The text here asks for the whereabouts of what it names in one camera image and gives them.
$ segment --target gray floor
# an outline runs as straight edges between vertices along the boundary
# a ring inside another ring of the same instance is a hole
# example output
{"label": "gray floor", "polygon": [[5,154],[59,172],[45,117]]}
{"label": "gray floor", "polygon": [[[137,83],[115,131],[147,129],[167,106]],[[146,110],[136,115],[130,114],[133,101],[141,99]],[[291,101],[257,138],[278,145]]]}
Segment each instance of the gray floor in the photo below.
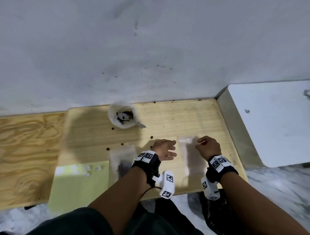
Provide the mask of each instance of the gray floor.
{"label": "gray floor", "polygon": [[[300,165],[262,168],[246,171],[249,183],[284,209],[310,232],[310,168]],[[172,198],[178,209],[204,234],[213,233],[204,222],[197,194],[184,194]],[[154,203],[143,202],[152,211]],[[15,208],[0,211],[0,231],[23,235],[43,221],[53,218],[46,204],[29,210]]]}

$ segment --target yellow-green sheet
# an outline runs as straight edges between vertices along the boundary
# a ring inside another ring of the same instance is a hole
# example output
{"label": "yellow-green sheet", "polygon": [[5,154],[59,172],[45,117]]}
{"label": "yellow-green sheet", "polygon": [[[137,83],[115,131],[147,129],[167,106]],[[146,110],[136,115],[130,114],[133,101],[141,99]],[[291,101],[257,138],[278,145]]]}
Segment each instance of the yellow-green sheet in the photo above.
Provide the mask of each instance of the yellow-green sheet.
{"label": "yellow-green sheet", "polygon": [[109,161],[58,166],[48,208],[52,213],[64,214],[88,206],[107,188]]}

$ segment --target white wall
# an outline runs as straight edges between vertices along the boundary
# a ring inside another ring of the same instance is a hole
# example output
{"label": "white wall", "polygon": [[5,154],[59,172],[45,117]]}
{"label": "white wall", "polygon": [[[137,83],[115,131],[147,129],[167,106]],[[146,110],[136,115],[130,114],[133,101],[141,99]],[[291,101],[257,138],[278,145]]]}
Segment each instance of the white wall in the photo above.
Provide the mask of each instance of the white wall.
{"label": "white wall", "polygon": [[0,1],[0,115],[308,78],[309,0]]}

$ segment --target white cabinet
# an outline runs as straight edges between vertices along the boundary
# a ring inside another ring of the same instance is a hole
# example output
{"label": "white cabinet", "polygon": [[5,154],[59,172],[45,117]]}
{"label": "white cabinet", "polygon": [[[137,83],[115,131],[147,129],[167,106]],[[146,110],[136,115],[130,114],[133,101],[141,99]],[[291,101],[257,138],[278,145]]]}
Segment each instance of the white cabinet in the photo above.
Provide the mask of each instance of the white cabinet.
{"label": "white cabinet", "polygon": [[217,99],[246,168],[310,162],[310,81],[230,85]]}

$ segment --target black wrist band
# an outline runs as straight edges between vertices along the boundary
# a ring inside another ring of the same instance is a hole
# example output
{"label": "black wrist band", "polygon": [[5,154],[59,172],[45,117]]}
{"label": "black wrist band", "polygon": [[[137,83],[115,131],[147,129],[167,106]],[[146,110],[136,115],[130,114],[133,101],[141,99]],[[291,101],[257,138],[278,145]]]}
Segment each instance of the black wrist band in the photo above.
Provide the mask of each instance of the black wrist band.
{"label": "black wrist band", "polygon": [[227,172],[237,172],[237,170],[233,167],[231,162],[222,155],[214,155],[208,160],[208,170],[206,172],[207,179],[214,183],[215,181],[220,182],[222,176]]}
{"label": "black wrist band", "polygon": [[139,156],[134,159],[131,167],[137,166],[141,168],[146,174],[146,183],[153,187],[155,186],[155,181],[152,178],[154,175],[158,176],[160,163],[158,155],[154,151],[148,150],[139,154]]}

